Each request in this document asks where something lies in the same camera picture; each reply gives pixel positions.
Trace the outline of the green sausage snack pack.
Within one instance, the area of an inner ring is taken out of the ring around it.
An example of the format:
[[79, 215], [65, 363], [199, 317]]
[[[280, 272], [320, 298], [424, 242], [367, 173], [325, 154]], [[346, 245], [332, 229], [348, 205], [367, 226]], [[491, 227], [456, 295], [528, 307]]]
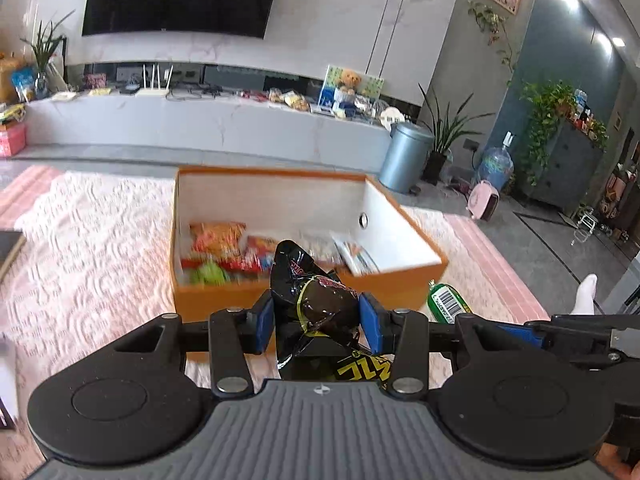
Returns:
[[460, 314], [472, 314], [472, 310], [449, 284], [431, 282], [428, 285], [426, 304], [434, 319], [442, 324], [454, 324]]

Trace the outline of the green bean snack pack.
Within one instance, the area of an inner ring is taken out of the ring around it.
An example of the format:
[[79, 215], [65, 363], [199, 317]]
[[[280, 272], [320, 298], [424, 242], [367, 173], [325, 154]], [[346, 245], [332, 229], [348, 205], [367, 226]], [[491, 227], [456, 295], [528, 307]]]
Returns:
[[181, 260], [182, 270], [192, 285], [221, 286], [231, 282], [231, 276], [214, 260]]

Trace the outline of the red noodle snack bag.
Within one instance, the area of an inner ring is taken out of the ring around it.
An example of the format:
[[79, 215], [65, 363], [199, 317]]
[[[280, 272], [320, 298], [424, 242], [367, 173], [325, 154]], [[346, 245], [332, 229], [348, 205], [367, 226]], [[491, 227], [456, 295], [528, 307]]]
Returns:
[[227, 272], [268, 273], [278, 244], [272, 237], [249, 235], [244, 250], [238, 256], [221, 260], [219, 265]]

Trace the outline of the white gluten stick pack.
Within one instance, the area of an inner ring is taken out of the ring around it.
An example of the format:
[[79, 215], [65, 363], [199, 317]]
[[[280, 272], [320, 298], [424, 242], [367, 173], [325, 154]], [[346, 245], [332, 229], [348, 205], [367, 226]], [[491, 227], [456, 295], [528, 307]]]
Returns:
[[358, 243], [339, 237], [333, 237], [333, 243], [352, 275], [363, 276], [380, 272], [370, 254]]

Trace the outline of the black yellow snack bag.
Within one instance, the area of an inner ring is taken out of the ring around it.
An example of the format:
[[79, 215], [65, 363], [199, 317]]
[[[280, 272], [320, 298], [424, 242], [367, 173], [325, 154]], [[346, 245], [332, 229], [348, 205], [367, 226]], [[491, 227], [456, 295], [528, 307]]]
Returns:
[[292, 240], [276, 247], [270, 292], [281, 378], [382, 385], [390, 379], [399, 314], [323, 271]]

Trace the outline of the Mimi shrimp stick bag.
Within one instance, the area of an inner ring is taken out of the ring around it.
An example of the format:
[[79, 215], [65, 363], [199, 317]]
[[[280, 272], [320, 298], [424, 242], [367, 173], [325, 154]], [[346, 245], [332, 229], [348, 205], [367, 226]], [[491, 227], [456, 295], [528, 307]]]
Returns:
[[241, 253], [240, 241], [246, 230], [241, 222], [201, 222], [190, 225], [190, 254], [202, 259], [228, 260]]

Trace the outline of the clear quail egg pack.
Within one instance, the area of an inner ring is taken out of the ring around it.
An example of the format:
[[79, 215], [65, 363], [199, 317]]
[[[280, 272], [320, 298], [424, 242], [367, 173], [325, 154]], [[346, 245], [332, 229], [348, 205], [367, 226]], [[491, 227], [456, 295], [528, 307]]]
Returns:
[[344, 266], [344, 261], [338, 253], [333, 243], [333, 237], [330, 234], [302, 231], [299, 233], [297, 244], [322, 268], [333, 269], [338, 266]]

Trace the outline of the person leg white sock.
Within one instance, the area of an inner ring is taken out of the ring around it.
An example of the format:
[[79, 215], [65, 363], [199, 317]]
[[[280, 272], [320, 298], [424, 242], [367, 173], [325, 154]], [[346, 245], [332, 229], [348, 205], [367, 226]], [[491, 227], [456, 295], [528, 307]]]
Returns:
[[575, 297], [575, 304], [571, 315], [595, 315], [596, 306], [594, 300], [596, 300], [598, 277], [596, 274], [589, 274], [578, 285], [578, 289]]

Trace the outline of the orange cardboard box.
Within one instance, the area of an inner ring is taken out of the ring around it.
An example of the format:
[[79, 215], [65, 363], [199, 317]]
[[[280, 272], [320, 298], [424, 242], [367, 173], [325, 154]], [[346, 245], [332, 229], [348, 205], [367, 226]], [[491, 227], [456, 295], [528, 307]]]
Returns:
[[442, 248], [365, 174], [181, 168], [175, 180], [169, 265], [176, 311], [189, 322], [204, 321], [220, 309], [249, 307], [269, 287], [267, 280], [191, 283], [183, 266], [193, 244], [190, 229], [205, 222], [242, 223], [245, 236], [355, 244], [373, 261], [373, 273], [356, 276], [342, 266], [338, 277], [388, 308], [421, 309], [428, 283], [439, 280], [449, 263]]

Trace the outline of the pink small heater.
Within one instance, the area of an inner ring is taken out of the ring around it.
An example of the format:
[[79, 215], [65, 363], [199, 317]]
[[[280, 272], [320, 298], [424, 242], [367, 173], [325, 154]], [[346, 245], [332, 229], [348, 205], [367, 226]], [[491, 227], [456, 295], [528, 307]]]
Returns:
[[472, 188], [466, 210], [474, 220], [489, 221], [497, 209], [499, 192], [488, 181], [483, 180]]

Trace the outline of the grey cabinet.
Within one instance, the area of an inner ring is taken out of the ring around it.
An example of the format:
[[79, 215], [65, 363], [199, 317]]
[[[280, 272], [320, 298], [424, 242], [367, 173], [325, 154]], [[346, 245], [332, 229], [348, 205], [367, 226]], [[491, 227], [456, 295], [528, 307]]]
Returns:
[[536, 168], [536, 184], [524, 179], [518, 192], [529, 200], [571, 214], [585, 198], [603, 150], [582, 130], [563, 122], [550, 140], [547, 154], [547, 166]]

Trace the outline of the pink lace tablecloth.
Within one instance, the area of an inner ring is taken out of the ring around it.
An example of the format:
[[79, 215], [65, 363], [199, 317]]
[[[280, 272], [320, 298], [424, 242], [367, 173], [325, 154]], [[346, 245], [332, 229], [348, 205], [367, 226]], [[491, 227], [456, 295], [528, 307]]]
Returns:
[[[26, 243], [1, 283], [1, 338], [14, 344], [17, 429], [1, 431], [1, 479], [42, 463], [26, 403], [43, 379], [165, 311], [174, 180], [35, 166], [1, 191], [1, 229]], [[524, 323], [549, 315], [470, 219], [402, 206], [442, 249], [442, 281], [478, 315]]]

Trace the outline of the blue water jug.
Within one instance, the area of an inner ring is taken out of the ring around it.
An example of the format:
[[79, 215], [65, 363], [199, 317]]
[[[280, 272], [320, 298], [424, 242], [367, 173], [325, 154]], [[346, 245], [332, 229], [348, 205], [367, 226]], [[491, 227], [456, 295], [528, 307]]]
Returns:
[[498, 148], [488, 148], [477, 169], [477, 181], [486, 181], [498, 192], [509, 182], [514, 170], [510, 155], [513, 133], [508, 131]]

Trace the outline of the grey metal trash bin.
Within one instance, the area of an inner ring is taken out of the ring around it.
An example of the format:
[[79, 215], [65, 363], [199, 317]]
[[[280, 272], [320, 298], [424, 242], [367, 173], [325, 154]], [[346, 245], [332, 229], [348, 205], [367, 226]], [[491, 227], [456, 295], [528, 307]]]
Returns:
[[378, 174], [380, 183], [396, 193], [408, 194], [419, 181], [435, 138], [431, 131], [412, 122], [396, 122]]

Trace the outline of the potted long-leaf plant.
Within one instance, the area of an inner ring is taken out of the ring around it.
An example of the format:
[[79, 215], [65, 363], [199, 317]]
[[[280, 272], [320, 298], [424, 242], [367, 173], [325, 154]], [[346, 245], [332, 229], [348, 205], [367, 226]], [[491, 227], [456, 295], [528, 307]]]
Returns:
[[448, 103], [444, 108], [440, 107], [435, 91], [428, 92], [420, 84], [419, 89], [428, 111], [428, 119], [419, 119], [416, 123], [433, 136], [433, 147], [427, 156], [422, 180], [436, 185], [440, 180], [440, 174], [444, 169], [452, 144], [464, 136], [479, 136], [480, 132], [471, 129], [470, 125], [472, 122], [492, 117], [494, 113], [466, 114], [465, 109], [474, 98], [473, 92], [455, 110], [451, 110], [451, 103]]

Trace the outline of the climbing green plant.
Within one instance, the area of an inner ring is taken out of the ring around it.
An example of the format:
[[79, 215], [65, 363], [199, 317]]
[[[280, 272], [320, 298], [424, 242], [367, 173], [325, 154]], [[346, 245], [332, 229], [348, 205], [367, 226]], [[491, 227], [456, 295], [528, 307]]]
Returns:
[[536, 188], [547, 168], [548, 146], [562, 122], [573, 117], [577, 101], [568, 82], [548, 80], [523, 84], [521, 98], [529, 102], [529, 116], [522, 147], [522, 179]]

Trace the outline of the black notebook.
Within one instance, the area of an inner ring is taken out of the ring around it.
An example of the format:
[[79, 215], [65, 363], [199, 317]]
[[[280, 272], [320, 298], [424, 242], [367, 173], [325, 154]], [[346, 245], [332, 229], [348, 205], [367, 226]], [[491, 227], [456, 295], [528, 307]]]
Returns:
[[25, 242], [26, 237], [22, 231], [0, 231], [0, 281], [9, 272], [9, 268], [14, 263]]

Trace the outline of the white wifi router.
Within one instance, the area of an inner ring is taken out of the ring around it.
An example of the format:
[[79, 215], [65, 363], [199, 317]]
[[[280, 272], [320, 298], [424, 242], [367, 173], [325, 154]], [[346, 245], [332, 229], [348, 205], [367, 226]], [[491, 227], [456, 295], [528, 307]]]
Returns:
[[168, 70], [161, 70], [160, 64], [151, 66], [151, 76], [148, 77], [146, 68], [143, 69], [142, 86], [134, 92], [135, 96], [161, 96], [166, 98], [169, 94], [174, 66]]

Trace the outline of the teddy bear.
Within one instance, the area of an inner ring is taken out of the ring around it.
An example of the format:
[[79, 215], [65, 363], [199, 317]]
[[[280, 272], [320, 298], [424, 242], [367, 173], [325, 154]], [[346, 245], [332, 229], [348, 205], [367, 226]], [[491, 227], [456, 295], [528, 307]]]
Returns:
[[361, 76], [358, 73], [348, 68], [343, 68], [334, 91], [334, 100], [339, 103], [355, 102], [360, 82]]

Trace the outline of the pink storage box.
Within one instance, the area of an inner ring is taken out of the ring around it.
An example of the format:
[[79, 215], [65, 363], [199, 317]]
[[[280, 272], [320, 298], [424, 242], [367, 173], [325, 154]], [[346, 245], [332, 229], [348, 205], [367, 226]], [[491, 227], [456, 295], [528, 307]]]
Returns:
[[0, 157], [10, 158], [26, 148], [27, 126], [24, 122], [16, 122], [1, 129]]

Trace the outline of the left potted plant vase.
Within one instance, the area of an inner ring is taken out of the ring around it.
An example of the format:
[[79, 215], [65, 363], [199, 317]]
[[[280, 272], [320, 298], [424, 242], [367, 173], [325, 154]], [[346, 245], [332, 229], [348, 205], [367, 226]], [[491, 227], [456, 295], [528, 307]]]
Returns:
[[67, 90], [64, 76], [67, 38], [61, 26], [73, 14], [70, 11], [56, 22], [40, 21], [32, 33], [32, 39], [21, 39], [32, 50], [37, 100], [47, 99], [52, 92]]

